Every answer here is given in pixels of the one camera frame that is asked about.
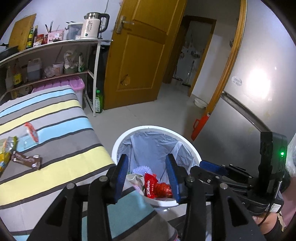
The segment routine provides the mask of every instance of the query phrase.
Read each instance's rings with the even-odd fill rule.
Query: screw
[[[188,176],[186,177],[186,180],[190,183],[194,182],[195,181],[195,178],[193,176]]]
[[[67,189],[72,189],[75,187],[75,184],[74,183],[68,183],[67,184]]]
[[[220,187],[225,190],[228,186],[226,183],[220,183]]]
[[[108,177],[106,177],[106,176],[100,176],[99,177],[99,180],[100,180],[100,182],[106,182],[106,181],[108,181]]]

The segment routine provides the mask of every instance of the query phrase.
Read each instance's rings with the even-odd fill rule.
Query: green detergent bottle
[[[96,91],[96,113],[103,111],[103,94],[99,90]]]

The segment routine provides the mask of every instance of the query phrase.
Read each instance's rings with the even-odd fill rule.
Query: wooden cutting board
[[[9,48],[18,46],[19,51],[26,49],[29,32],[35,18],[36,14],[33,14],[15,22],[8,42]]]

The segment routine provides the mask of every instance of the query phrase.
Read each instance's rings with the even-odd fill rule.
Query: silver refrigerator
[[[260,0],[247,1],[241,47],[224,92],[193,142],[202,160],[258,176],[260,131],[296,132],[296,46]]]

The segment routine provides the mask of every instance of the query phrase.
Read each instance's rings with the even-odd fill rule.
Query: blue stripe
[[[23,101],[23,102],[21,102],[19,104],[16,104],[14,106],[11,106],[11,107],[3,110],[0,113],[0,117],[2,117],[4,115],[8,115],[8,114],[10,114],[12,112],[15,112],[17,110],[20,110],[22,108],[25,108],[25,107],[27,107],[29,105],[41,102],[43,100],[53,98],[53,97],[62,96],[62,95],[66,95],[66,94],[71,94],[71,93],[75,93],[74,90],[65,89],[65,90],[62,90],[62,91],[54,91],[54,92],[45,93],[45,94],[42,94],[42,95],[35,96],[35,97],[33,97],[33,98],[29,99],[29,100],[25,100],[25,101]]]
[[[52,138],[60,137],[68,133],[72,133],[87,128],[92,128],[92,126],[89,120],[84,117],[65,121],[54,126],[45,127],[37,131],[39,143],[35,143],[32,140],[32,138],[28,135],[19,138],[17,143],[17,151],[22,152],[33,146],[48,141]]]
[[[117,204],[107,206],[107,209],[112,238],[135,226],[154,210],[136,191],[119,199]],[[14,236],[17,241],[26,241],[28,237]],[[81,239],[87,241],[87,217],[82,218]]]

